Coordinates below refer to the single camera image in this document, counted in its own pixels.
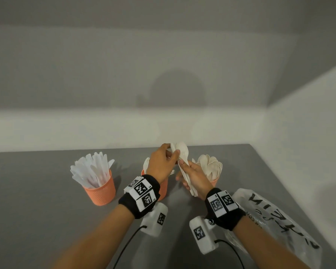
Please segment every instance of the hand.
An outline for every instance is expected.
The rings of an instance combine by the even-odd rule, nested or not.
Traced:
[[[168,148],[170,148],[169,143],[162,144],[157,151],[151,154],[149,159],[147,175],[154,177],[159,184],[162,184],[162,182],[170,175],[170,172],[173,170],[181,153],[179,150],[175,150],[172,154],[167,151]]]
[[[198,192],[198,197],[202,200],[205,200],[207,194],[214,187],[207,179],[202,168],[198,164],[195,164],[190,160],[188,160],[188,163],[189,166],[183,160],[179,160],[179,166],[183,169],[184,172],[189,175],[192,185],[194,186],[194,188],[196,188]],[[187,190],[190,190],[188,183],[184,180],[181,171],[179,171],[179,173],[175,177],[175,180],[182,180],[184,187],[186,187]]]

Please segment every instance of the plastic bag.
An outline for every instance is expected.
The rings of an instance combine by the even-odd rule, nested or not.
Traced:
[[[233,194],[233,199],[256,225],[267,231],[306,265],[313,269],[320,268],[321,246],[281,209],[252,190],[238,189]],[[233,232],[226,230],[225,237],[247,253]]]

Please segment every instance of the person's right hand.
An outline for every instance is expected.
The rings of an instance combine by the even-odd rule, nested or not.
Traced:
[[[207,194],[214,187],[207,179],[202,168],[198,164],[195,164],[190,160],[188,160],[188,163],[189,166],[183,160],[179,160],[179,166],[183,169],[184,172],[189,175],[192,185],[194,186],[194,188],[196,188],[198,192],[198,197],[202,200],[205,200]],[[181,180],[184,187],[186,187],[187,190],[190,190],[188,183],[184,180],[181,171],[179,171],[179,173],[175,177],[175,180]]]

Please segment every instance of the wire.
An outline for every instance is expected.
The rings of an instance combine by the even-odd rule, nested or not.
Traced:
[[[116,260],[116,263],[115,263],[115,265],[113,266],[113,269],[116,268],[116,265],[117,265],[118,261],[120,260],[120,257],[122,256],[123,251],[126,249],[127,245],[128,245],[128,244],[130,243],[130,241],[133,239],[134,235],[136,235],[137,232],[138,232],[140,229],[142,229],[142,228],[147,228],[147,226],[140,226],[140,227],[136,230],[136,232],[134,232],[134,234],[132,235],[132,237],[128,240],[128,242],[126,243],[126,245],[125,245],[124,248],[122,249],[121,254],[118,256],[118,258],[117,258],[117,260]]]
[[[220,240],[220,239],[215,240],[214,242],[215,242],[215,243],[217,243],[217,242],[224,242],[224,243],[226,243],[228,246],[230,246],[230,247],[234,250],[234,252],[235,252],[235,254],[237,255],[237,257],[239,258],[239,261],[240,261],[240,263],[242,264],[242,269],[245,269],[244,264],[242,263],[242,259],[240,258],[239,254],[237,253],[237,251],[235,250],[235,248],[233,247],[233,245],[229,244],[227,241]]]

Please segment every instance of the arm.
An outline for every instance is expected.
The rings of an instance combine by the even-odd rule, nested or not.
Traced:
[[[179,165],[188,173],[191,183],[197,189],[198,197],[205,200],[207,194],[213,189],[213,186],[199,165],[191,161],[188,161],[188,163],[189,166],[184,161],[179,161]],[[181,172],[177,174],[176,180],[182,180]],[[184,180],[182,182],[189,190],[188,184]],[[233,232],[260,269],[309,269],[305,263],[246,216],[243,216],[238,221],[237,225],[233,228]]]
[[[150,157],[147,174],[159,184],[168,178],[180,154],[167,151],[169,147],[162,144]],[[95,231],[63,253],[53,269],[105,269],[134,219],[128,208],[117,205]]]
[[[117,205],[95,231],[62,255],[54,269],[106,268],[133,220],[125,206]]]
[[[233,232],[261,269],[309,269],[305,263],[246,216],[237,223]]]

